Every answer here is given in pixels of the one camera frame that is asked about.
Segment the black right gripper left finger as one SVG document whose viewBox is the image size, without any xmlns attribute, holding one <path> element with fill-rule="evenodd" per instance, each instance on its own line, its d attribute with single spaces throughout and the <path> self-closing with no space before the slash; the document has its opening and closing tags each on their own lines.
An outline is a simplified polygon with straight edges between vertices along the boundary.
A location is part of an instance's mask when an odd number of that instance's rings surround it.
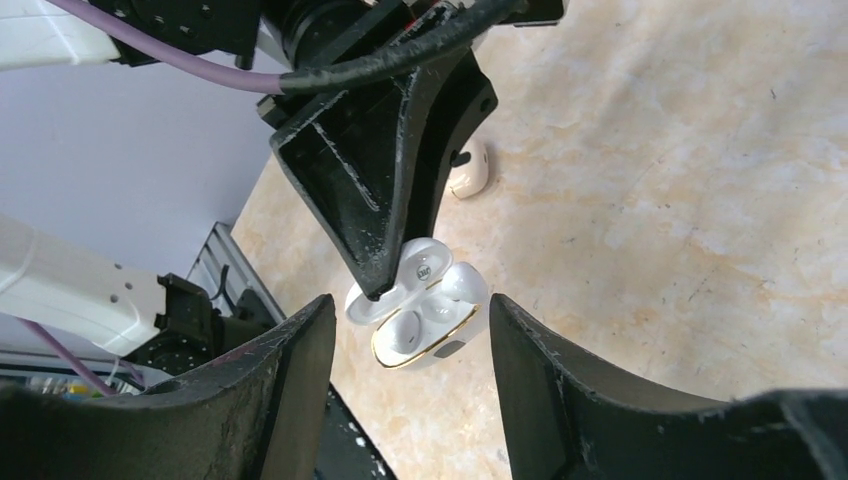
<svg viewBox="0 0 848 480">
<path fill-rule="evenodd" d="M 336 337 L 324 294 L 286 323 L 139 395 L 1 389 L 5 479 L 309 479 Z"/>
</svg>

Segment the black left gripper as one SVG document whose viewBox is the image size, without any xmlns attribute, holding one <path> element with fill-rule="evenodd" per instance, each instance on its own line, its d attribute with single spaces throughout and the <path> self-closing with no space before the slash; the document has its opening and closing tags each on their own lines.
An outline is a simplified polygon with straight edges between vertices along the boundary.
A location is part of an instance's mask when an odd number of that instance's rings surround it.
<svg viewBox="0 0 848 480">
<path fill-rule="evenodd" d="M 396 282 L 416 160 L 458 60 L 446 1 L 89 1 L 130 67 L 266 96 L 283 172 L 367 298 Z"/>
</svg>

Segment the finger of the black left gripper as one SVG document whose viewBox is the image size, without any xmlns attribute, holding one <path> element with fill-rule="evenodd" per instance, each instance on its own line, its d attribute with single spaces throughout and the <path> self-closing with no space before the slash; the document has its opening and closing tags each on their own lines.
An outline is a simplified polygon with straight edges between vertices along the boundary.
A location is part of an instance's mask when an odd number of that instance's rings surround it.
<svg viewBox="0 0 848 480">
<path fill-rule="evenodd" d="M 458 60 L 428 116 L 416 160 L 404 228 L 406 241 L 431 237 L 454 159 L 498 106 L 473 52 Z"/>
</svg>

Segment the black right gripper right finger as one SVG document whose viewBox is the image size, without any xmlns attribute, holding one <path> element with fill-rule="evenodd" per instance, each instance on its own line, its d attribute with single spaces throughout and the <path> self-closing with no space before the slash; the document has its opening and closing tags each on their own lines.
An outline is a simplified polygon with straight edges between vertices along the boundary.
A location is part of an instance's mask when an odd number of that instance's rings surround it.
<svg viewBox="0 0 848 480">
<path fill-rule="evenodd" d="M 847 393 L 720 401 L 630 373 L 503 294 L 491 350 L 516 479 L 843 479 Z"/>
</svg>

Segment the beige charging case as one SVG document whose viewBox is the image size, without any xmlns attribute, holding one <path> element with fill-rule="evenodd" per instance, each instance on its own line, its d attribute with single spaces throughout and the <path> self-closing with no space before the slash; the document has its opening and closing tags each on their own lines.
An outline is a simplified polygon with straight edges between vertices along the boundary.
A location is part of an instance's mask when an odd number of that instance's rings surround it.
<svg viewBox="0 0 848 480">
<path fill-rule="evenodd" d="M 486 146 L 482 141 L 470 139 L 456 159 L 451 161 L 451 166 L 447 189 L 455 198 L 465 200 L 486 188 L 490 164 Z"/>
</svg>

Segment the white earbud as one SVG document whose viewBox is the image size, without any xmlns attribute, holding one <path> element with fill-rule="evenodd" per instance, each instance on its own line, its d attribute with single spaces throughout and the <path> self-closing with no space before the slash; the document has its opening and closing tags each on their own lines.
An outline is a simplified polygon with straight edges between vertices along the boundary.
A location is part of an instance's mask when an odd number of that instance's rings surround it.
<svg viewBox="0 0 848 480">
<path fill-rule="evenodd" d="M 489 294 L 482 274 L 467 262 L 449 267 L 441 279 L 440 289 L 452 300 L 474 304 L 483 304 Z"/>
<path fill-rule="evenodd" d="M 389 319 L 381 329 L 381 340 L 386 347 L 400 355 L 418 353 L 422 345 L 423 326 L 414 311 L 402 310 Z"/>
</svg>

